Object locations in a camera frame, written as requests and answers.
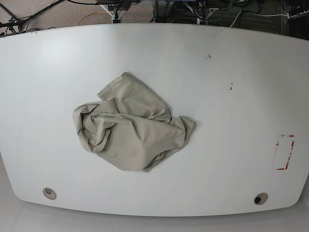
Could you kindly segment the beige T-shirt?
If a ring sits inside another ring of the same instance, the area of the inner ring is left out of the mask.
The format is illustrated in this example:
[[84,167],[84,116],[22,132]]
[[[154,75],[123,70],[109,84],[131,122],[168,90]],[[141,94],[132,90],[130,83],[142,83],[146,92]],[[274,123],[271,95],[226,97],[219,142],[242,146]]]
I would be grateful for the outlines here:
[[123,73],[98,93],[98,101],[72,114],[82,147],[123,171],[148,172],[190,140],[197,124],[173,117],[142,81]]

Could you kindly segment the red tape rectangle marking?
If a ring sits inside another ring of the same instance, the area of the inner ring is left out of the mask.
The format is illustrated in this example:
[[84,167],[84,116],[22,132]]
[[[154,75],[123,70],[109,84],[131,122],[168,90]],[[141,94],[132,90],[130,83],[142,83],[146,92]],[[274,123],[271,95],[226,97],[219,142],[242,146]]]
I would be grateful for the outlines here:
[[275,154],[273,160],[273,166],[275,170],[282,171],[287,170],[292,151],[294,148],[295,136],[288,134],[279,135],[278,141],[275,147]]

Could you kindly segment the black tripod stand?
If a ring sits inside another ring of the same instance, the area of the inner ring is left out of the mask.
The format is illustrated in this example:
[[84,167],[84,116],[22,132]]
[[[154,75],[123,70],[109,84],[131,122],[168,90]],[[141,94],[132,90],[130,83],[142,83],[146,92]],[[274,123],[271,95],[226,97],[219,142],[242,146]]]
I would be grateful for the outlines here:
[[50,5],[44,7],[43,9],[39,10],[38,12],[28,15],[22,18],[17,18],[7,7],[5,7],[2,3],[0,4],[0,9],[3,10],[10,19],[7,23],[0,23],[0,28],[5,28],[5,31],[0,33],[1,37],[8,36],[8,32],[10,31],[12,34],[20,34],[25,33],[27,31],[27,27],[25,29],[24,25],[29,24],[32,20],[36,19],[37,17],[41,16],[48,10],[52,9],[54,6],[62,3],[64,0],[54,0]]

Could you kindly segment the white power strip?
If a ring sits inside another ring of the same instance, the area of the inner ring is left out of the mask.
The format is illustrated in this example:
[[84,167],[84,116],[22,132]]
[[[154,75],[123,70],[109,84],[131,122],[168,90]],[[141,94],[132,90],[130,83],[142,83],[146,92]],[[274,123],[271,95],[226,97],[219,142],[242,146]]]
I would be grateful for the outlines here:
[[309,15],[309,5],[293,6],[288,13],[289,19],[295,19]]

